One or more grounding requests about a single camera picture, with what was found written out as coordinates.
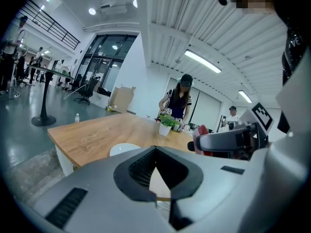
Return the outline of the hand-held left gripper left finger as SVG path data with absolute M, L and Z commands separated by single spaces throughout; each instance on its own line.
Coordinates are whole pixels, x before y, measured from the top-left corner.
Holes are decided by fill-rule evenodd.
M 116 167 L 144 149 L 84 165 L 44 193 L 34 210 L 50 229 L 66 233 L 168 233 L 154 201 L 134 201 L 116 185 Z

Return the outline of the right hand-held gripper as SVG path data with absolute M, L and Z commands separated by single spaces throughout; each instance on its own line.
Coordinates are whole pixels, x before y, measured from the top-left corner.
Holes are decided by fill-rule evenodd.
M 267 109 L 256 102 L 234 122 L 231 131 L 208 133 L 206 127 L 196 128 L 187 147 L 199 155 L 221 158 L 239 152 L 242 160 L 249 160 L 255 151 L 269 146 L 268 134 L 273 123 Z

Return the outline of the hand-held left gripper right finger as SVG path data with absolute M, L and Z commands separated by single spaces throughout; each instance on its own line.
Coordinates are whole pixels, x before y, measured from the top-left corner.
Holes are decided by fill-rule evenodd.
M 170 220 L 155 222 L 157 233 L 260 233 L 259 189 L 265 150 L 254 152 L 250 161 L 216 158 L 157 147 L 158 167 L 175 170 L 169 176 Z

